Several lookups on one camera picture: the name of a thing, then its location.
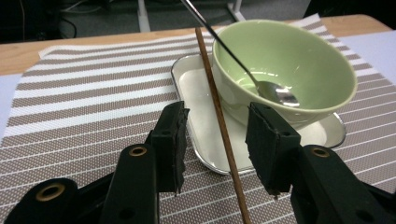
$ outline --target spoon head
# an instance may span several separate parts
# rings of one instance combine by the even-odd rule
[[[286,105],[290,107],[300,107],[297,98],[286,87],[279,86],[273,82],[259,81],[257,85],[257,92],[260,97],[263,97],[272,102]]]

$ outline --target placemat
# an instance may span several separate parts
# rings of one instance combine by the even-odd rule
[[[335,151],[362,181],[396,187],[396,87],[330,35],[318,15],[294,23],[336,46],[353,64],[356,97],[338,111],[347,128]],[[213,39],[204,33],[211,51]],[[18,85],[0,147],[0,220],[32,186],[54,177],[80,187],[111,173],[125,147],[142,143],[177,101],[172,64],[198,53],[195,35],[42,52]],[[232,180],[187,149],[181,194],[161,194],[161,223],[241,223]],[[290,195],[275,202],[254,172],[241,175],[253,223],[295,223]]]

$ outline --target white tray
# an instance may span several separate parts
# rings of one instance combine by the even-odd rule
[[[209,169],[227,175],[230,173],[230,167],[201,56],[191,55],[177,60],[172,68],[172,76],[179,98],[185,101],[186,108],[191,110],[188,129],[195,154]],[[225,110],[223,113],[239,173],[254,170],[245,143],[247,127],[233,119]],[[299,130],[298,133],[302,137],[302,146],[337,147],[345,139],[346,128],[340,118],[333,114]]]

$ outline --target metal leg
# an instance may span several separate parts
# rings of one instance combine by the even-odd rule
[[[233,18],[236,21],[245,21],[245,17],[242,15],[240,12],[242,0],[235,0],[235,3],[229,3],[228,4],[228,9],[230,10],[231,14],[233,15]]]
[[[149,16],[148,12],[146,11],[145,0],[138,0],[137,4],[139,6],[139,9],[137,10],[137,18],[139,20],[140,32],[150,32]]]

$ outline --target wooden table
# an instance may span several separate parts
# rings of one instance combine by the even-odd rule
[[[322,18],[333,35],[363,35],[386,32],[391,29],[380,21],[366,15],[352,15]],[[128,35],[106,35],[77,39],[61,39],[43,42],[0,45],[0,76],[23,73],[38,60],[38,52],[54,45],[104,45],[125,42],[146,41],[168,36],[193,34],[194,29],[167,30]]]

